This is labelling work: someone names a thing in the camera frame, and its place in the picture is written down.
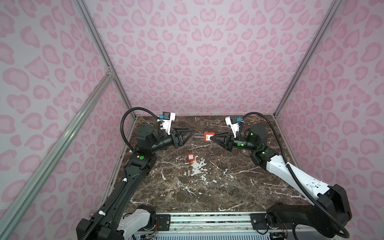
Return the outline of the red padlock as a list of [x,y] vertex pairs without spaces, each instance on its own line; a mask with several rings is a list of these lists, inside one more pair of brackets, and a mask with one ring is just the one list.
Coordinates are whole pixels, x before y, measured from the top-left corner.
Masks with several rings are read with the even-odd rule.
[[195,161],[195,155],[194,154],[188,154],[188,161],[194,162]]
[[207,132],[207,133],[195,133],[194,137],[203,139],[205,142],[212,142],[211,138],[215,136],[215,133]]

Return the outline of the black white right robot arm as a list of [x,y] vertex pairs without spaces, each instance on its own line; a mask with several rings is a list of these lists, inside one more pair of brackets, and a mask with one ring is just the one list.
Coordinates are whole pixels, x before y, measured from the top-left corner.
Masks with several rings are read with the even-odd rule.
[[252,125],[245,137],[240,135],[238,126],[234,129],[235,133],[216,134],[210,140],[227,151],[234,148],[250,151],[256,166],[279,177],[309,201],[308,205],[273,204],[266,211],[266,227],[276,229],[292,224],[295,232],[298,225],[305,225],[327,238],[350,237],[346,225],[352,219],[352,212],[343,187],[330,186],[287,162],[283,155],[268,146],[269,133],[265,127]]

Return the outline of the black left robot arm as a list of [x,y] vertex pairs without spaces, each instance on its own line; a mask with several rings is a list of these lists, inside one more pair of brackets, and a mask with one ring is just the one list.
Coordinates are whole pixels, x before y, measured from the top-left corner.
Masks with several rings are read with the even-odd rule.
[[137,130],[137,144],[123,170],[123,179],[89,220],[82,219],[79,222],[76,228],[78,239],[128,240],[139,230],[154,231],[157,225],[154,207],[140,205],[127,217],[124,212],[154,167],[156,153],[169,147],[182,147],[194,133],[192,129],[175,128],[163,135],[151,125],[140,126]]

